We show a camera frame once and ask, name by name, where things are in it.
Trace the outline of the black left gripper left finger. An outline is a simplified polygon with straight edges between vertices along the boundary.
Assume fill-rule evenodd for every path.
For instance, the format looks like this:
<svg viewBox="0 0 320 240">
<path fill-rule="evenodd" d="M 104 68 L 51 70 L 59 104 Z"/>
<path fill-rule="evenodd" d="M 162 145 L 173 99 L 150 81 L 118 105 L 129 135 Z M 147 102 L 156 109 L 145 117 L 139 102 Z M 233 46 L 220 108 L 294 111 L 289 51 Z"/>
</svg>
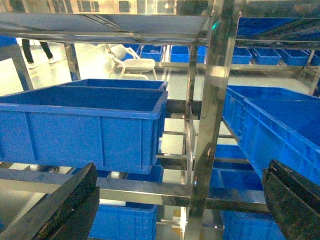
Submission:
<svg viewBox="0 0 320 240">
<path fill-rule="evenodd" d="M 0 234 L 2 240 L 86 240 L 100 204 L 98 173 L 87 164 Z"/>
</svg>

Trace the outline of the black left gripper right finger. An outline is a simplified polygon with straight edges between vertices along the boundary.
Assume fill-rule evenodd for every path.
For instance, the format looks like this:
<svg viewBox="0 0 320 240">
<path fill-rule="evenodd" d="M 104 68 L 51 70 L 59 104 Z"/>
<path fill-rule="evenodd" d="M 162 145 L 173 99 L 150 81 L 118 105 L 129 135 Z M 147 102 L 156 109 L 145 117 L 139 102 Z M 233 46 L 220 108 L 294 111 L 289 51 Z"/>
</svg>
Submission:
<svg viewBox="0 0 320 240">
<path fill-rule="evenodd" d="M 320 186 L 273 159 L 263 169 L 268 210 L 287 240 L 320 238 Z"/>
</svg>

